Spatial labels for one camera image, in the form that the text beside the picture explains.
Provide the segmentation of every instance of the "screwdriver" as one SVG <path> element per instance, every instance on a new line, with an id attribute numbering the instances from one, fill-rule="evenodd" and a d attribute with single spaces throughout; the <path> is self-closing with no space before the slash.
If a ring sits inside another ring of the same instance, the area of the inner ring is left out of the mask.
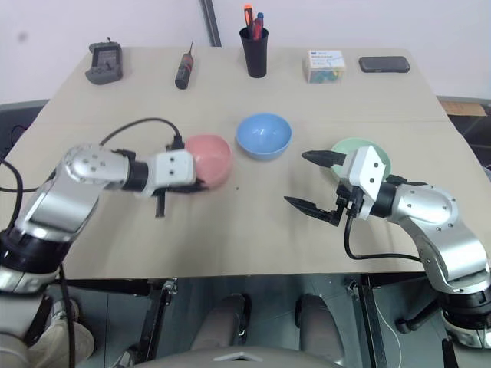
<path id="1" fill-rule="evenodd" d="M 181 64 L 179 64 L 179 68 L 177 69 L 176 87 L 180 90 L 185 90 L 187 88 L 187 84 L 189 83 L 189 77 L 191 75 L 191 70 L 193 69 L 194 63 L 193 56 L 191 56 L 192 48 L 193 43 L 191 42 L 189 51 L 183 55 L 181 58 Z"/>

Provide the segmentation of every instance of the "black phone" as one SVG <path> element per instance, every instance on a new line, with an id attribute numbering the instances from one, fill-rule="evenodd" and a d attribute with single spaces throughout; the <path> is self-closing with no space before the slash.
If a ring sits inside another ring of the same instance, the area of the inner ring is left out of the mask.
<path id="1" fill-rule="evenodd" d="M 363 56 L 358 62 L 365 73 L 407 73 L 411 69 L 404 56 Z"/>

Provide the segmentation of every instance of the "pen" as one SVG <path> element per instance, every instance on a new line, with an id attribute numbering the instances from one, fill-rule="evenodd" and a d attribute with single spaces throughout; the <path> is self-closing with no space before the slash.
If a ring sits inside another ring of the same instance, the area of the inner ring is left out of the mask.
<path id="1" fill-rule="evenodd" d="M 250 4 L 244 5 L 244 17 L 245 17 L 245 25 L 249 30 L 249 37 L 252 38 L 252 24 L 254 23 L 254 14 L 252 13 L 252 5 Z"/>
<path id="2" fill-rule="evenodd" d="M 258 13 L 258 17 L 254 20 L 254 28 L 252 30 L 252 39 L 254 41 L 260 40 L 262 38 L 262 27 L 264 25 L 264 15 Z"/>

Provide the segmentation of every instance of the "pink bowl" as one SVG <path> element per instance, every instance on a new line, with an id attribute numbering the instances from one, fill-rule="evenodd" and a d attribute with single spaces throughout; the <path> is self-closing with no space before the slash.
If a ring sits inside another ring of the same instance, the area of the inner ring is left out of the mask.
<path id="1" fill-rule="evenodd" d="M 185 146 L 196 161 L 196 177 L 208 188 L 216 188 L 227 180 L 232 169 L 232 151 L 221 136 L 191 136 Z"/>

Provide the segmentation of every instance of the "metal pole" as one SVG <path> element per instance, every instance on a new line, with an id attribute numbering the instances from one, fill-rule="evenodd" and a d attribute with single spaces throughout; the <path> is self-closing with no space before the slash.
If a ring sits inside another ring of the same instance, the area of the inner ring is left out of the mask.
<path id="1" fill-rule="evenodd" d="M 213 10 L 212 0 L 199 0 L 203 9 L 203 17 L 205 18 L 206 30 L 208 31 L 209 43 L 213 47 L 222 47 L 218 26 L 216 25 L 215 11 Z"/>

